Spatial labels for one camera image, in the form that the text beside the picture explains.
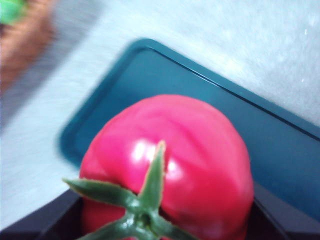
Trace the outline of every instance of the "brown object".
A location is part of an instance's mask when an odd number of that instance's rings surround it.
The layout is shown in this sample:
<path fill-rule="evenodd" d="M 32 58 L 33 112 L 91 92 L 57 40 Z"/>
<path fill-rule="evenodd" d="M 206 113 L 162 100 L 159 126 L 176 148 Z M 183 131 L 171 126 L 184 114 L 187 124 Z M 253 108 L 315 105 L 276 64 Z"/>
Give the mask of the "brown object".
<path fill-rule="evenodd" d="M 51 13 L 55 0 L 29 0 L 24 16 L 1 26 L 1 94 L 53 39 Z"/>

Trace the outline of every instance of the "green object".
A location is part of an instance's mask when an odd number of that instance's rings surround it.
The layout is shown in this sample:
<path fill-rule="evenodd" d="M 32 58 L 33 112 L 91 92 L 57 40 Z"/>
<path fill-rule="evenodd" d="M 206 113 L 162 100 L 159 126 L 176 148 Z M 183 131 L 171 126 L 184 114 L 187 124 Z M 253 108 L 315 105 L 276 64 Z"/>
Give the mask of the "green object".
<path fill-rule="evenodd" d="M 161 141 L 138 196 L 109 182 L 63 179 L 72 190 L 82 196 L 126 209 L 121 219 L 106 224 L 78 240 L 118 240 L 128 237 L 136 237 L 139 240 L 158 240 L 161 237 L 172 240 L 197 240 L 159 215 L 164 187 L 165 148 L 165 143 Z"/>
<path fill-rule="evenodd" d="M 23 14 L 25 4 L 24 0 L 0 0 L 1 24 L 11 25 L 17 21 Z"/>

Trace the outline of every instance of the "tray rim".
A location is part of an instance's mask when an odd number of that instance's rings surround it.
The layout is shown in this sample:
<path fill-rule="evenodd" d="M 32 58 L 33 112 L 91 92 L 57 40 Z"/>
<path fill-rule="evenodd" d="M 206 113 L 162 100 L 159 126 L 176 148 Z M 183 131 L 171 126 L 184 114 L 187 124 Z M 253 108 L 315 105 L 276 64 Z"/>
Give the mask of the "tray rim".
<path fill-rule="evenodd" d="M 67 141 L 70 133 L 81 125 L 79 120 L 85 118 L 91 112 L 91 106 L 94 106 L 96 102 L 104 96 L 104 89 L 114 83 L 111 81 L 118 74 L 121 73 L 123 67 L 140 51 L 151 50 L 167 58 L 169 61 L 180 65 L 203 80 L 216 85 L 219 88 L 227 91 L 228 93 L 236 96 L 237 98 L 251 104 L 252 106 L 264 111 L 267 114 L 272 115 L 274 118 L 284 122 L 290 127 L 295 128 L 301 133 L 307 135 L 310 138 L 320 142 L 320 127 L 317 127 L 313 123 L 295 115 L 294 113 L 276 105 L 275 103 L 266 100 L 265 98 L 258 96 L 257 94 L 243 88 L 242 86 L 226 79 L 225 77 L 207 69 L 204 66 L 192 61 L 191 59 L 183 56 L 182 54 L 170 49 L 169 47 L 161 44 L 160 42 L 150 39 L 141 38 L 135 40 L 124 50 L 118 61 L 113 65 L 109 73 L 107 73 L 97 87 L 89 94 L 84 104 L 82 104 L 73 118 L 66 124 L 60 137 L 59 137 L 59 149 L 62 154 L 72 162 L 76 162 L 81 159 L 77 151 L 74 150 L 73 146 L 70 145 L 72 141 Z"/>

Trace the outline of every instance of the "blurry background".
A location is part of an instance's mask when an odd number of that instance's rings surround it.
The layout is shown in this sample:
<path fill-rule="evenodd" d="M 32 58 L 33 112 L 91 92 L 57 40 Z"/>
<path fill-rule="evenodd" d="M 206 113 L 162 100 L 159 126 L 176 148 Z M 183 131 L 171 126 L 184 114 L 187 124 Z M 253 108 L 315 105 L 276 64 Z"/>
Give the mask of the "blurry background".
<path fill-rule="evenodd" d="M 1 96 L 1 228 L 77 176 L 59 134 L 138 38 L 320 126 L 320 1 L 60 0 L 53 23 L 54 41 Z"/>

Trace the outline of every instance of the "red tomato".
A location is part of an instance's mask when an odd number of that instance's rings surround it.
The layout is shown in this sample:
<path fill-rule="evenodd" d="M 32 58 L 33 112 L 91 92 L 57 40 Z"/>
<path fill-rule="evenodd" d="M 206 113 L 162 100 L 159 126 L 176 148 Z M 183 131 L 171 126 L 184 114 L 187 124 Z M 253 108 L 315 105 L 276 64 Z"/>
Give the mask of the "red tomato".
<path fill-rule="evenodd" d="M 161 214 L 201 240 L 243 240 L 254 197 L 248 151 L 232 123 L 203 101 L 158 95 L 126 108 L 92 141 L 80 178 L 139 193 L 160 140 L 166 142 Z M 83 230 L 124 213 L 84 199 Z"/>

